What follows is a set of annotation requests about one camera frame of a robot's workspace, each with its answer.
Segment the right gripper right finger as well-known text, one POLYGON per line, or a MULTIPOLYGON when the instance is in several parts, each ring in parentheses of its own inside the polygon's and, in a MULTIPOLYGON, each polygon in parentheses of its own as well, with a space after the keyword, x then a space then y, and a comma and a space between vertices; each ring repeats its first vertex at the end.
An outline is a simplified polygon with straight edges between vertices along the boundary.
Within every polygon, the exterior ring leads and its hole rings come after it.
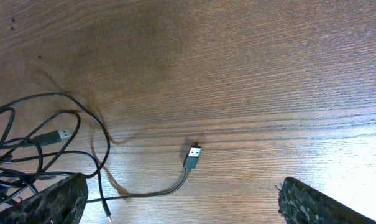
POLYGON ((376 224, 294 177, 278 188, 278 213, 287 224, 376 224))

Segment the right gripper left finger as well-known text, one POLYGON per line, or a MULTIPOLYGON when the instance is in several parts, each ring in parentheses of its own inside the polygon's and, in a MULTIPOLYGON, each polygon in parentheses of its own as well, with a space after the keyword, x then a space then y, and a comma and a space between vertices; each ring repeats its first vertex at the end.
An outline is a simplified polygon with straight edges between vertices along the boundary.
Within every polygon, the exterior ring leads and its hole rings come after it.
POLYGON ((0 212, 1 224, 78 224, 88 200, 83 174, 74 174, 0 212))

